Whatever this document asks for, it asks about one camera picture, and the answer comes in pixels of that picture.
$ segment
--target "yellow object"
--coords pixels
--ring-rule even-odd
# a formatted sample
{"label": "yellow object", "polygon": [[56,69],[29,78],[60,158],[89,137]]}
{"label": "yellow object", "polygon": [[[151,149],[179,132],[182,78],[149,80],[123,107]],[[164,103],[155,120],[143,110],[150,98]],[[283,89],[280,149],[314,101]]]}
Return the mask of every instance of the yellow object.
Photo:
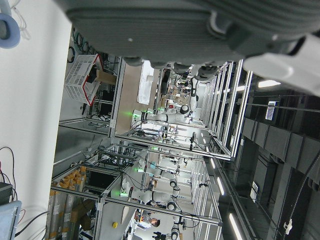
{"label": "yellow object", "polygon": [[87,168],[86,168],[85,166],[81,166],[81,167],[80,167],[80,172],[83,173],[83,172],[85,172],[86,170],[87,170]]}

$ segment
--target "fluorescent ceiling light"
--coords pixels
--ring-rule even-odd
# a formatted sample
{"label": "fluorescent ceiling light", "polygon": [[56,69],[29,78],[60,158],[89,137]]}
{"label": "fluorescent ceiling light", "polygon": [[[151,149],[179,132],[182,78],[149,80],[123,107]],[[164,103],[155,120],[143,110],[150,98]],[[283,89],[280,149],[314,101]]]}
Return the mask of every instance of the fluorescent ceiling light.
{"label": "fluorescent ceiling light", "polygon": [[265,81],[260,81],[258,83],[258,88],[272,87],[272,86],[279,85],[279,84],[281,84],[281,83],[274,81],[274,80],[265,80]]}
{"label": "fluorescent ceiling light", "polygon": [[225,190],[224,190],[224,187],[222,186],[222,182],[221,182],[220,178],[217,177],[216,180],[217,180],[217,182],[218,182],[218,186],[219,186],[221,195],[225,195]]}
{"label": "fluorescent ceiling light", "polygon": [[232,224],[232,228],[233,228],[233,231],[234,231],[234,233],[235,233],[236,239],[237,239],[237,240],[243,240],[243,238],[242,238],[241,235],[240,235],[238,226],[237,226],[237,224],[236,224],[236,221],[235,221],[234,216],[232,215],[232,213],[230,213],[229,219],[230,219],[230,222],[231,222],[231,224]]}
{"label": "fluorescent ceiling light", "polygon": [[240,92],[240,91],[245,90],[245,88],[246,88],[246,86],[237,86],[237,87],[236,87],[236,91],[237,91],[237,92]]}
{"label": "fluorescent ceiling light", "polygon": [[211,162],[211,165],[212,165],[213,169],[215,169],[215,168],[216,168],[216,165],[215,165],[214,160],[213,160],[212,157],[210,158],[210,162]]}

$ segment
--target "white wall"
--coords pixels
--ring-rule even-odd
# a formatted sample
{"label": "white wall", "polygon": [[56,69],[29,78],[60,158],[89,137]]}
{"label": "white wall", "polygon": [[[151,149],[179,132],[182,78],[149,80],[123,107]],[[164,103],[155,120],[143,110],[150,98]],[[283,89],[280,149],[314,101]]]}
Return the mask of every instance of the white wall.
{"label": "white wall", "polygon": [[[51,0],[22,0],[17,9],[31,40],[0,48],[0,147],[15,156],[16,191],[26,210],[19,231],[48,209],[71,24]],[[2,150],[0,160],[12,180],[10,153]],[[16,239],[40,240],[45,225],[44,215]]]}

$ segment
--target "white laundry basket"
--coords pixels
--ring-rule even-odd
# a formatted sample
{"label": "white laundry basket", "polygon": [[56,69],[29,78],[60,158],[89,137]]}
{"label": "white laundry basket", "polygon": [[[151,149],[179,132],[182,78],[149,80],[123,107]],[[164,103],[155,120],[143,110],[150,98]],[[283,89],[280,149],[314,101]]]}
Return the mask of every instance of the white laundry basket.
{"label": "white laundry basket", "polygon": [[93,65],[103,71],[99,54],[79,55],[64,81],[70,98],[92,106],[100,85],[99,81],[87,82]]}

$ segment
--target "worker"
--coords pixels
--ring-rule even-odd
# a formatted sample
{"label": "worker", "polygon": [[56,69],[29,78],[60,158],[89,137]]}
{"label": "worker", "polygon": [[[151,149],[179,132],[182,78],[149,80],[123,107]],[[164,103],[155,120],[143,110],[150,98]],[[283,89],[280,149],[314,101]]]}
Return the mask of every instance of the worker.
{"label": "worker", "polygon": [[151,228],[152,226],[157,228],[159,227],[159,225],[160,225],[160,220],[157,218],[151,217],[150,214],[148,214],[147,212],[142,214],[142,221],[138,223],[138,226],[142,227],[143,229],[148,229],[148,228]]}

